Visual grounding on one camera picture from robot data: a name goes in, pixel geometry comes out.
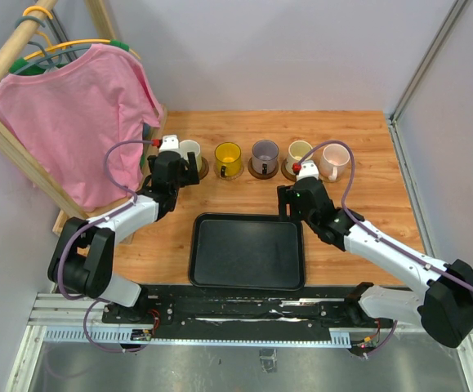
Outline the white mug yellow handle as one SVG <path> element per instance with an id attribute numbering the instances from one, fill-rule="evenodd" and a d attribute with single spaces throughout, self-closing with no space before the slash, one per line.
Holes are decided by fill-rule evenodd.
<path id="1" fill-rule="evenodd" d="M 179 143 L 180 153 L 182 158 L 188 162 L 188 153 L 192 152 L 195 157 L 197 171 L 200 172 L 202 168 L 202 151 L 200 144 L 194 140 L 182 140 Z"/>

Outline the woven rattan coaster back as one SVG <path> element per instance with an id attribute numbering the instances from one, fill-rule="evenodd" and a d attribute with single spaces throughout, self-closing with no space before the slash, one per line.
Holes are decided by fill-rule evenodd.
<path id="1" fill-rule="evenodd" d="M 217 178 L 221 180 L 235 180 L 243 174 L 242 163 L 219 163 L 213 164 L 213 169 Z"/>

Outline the cream mug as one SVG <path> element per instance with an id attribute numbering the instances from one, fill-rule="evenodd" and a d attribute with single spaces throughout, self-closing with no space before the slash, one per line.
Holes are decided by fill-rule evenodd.
<path id="1" fill-rule="evenodd" d="M 294 171 L 292 166 L 294 163 L 300 161 L 306 154 L 312 150 L 312 145 L 305 140 L 293 141 L 288 146 L 288 152 L 286 157 L 286 170 L 289 174 L 293 175 Z"/>

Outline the purple mug black handle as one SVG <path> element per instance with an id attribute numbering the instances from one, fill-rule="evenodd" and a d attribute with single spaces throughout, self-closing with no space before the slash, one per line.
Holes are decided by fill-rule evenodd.
<path id="1" fill-rule="evenodd" d="M 252 147 L 252 168 L 260 175 L 272 173 L 278 166 L 279 147 L 272 140 L 259 140 Z"/>

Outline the pink mug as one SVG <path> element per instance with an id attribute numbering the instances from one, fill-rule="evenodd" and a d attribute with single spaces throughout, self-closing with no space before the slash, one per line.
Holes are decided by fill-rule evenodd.
<path id="1" fill-rule="evenodd" d="M 330 171 L 331 167 L 336 167 L 340 173 L 340 178 L 346 171 L 350 162 L 350 153 L 346 147 L 336 143 L 326 145 L 319 162 L 319 172 Z"/>

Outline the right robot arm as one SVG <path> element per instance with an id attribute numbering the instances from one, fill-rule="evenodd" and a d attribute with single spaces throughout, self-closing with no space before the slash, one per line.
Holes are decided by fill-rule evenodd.
<path id="1" fill-rule="evenodd" d="M 435 259 L 382 233 L 360 214 L 335 207 L 314 177 L 277 188 L 281 219 L 303 221 L 319 240 L 378 265 L 406 284 L 389 289 L 361 283 L 345 306 L 346 320 L 362 327 L 372 319 L 415 324 L 435 341 L 457 348 L 473 329 L 473 269 L 460 259 Z"/>

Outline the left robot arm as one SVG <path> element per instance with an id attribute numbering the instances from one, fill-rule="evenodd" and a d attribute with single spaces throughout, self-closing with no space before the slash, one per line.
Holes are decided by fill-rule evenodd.
<path id="1" fill-rule="evenodd" d="M 137 230 L 161 220 L 176 207 L 180 188 L 199 183 L 196 157 L 174 151 L 149 157 L 149 183 L 119 207 L 89 220 L 68 219 L 60 234 L 47 277 L 72 299 L 83 296 L 121 305 L 132 323 L 149 315 L 141 286 L 113 272 L 114 249 Z"/>

